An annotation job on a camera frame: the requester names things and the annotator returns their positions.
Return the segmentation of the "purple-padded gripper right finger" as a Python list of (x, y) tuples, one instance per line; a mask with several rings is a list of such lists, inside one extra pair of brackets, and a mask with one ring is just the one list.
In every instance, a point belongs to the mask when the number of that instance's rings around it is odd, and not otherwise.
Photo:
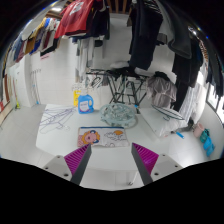
[(143, 184), (148, 185), (152, 183), (153, 179), (151, 177), (151, 172), (158, 160), (159, 155), (137, 143), (132, 144), (131, 153)]

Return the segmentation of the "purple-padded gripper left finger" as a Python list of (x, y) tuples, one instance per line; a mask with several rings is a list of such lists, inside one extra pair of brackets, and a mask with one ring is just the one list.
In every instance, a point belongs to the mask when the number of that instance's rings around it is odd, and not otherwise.
[(72, 183), (76, 185), (81, 183), (91, 154), (91, 145), (87, 144), (64, 157), (65, 162), (72, 174)]

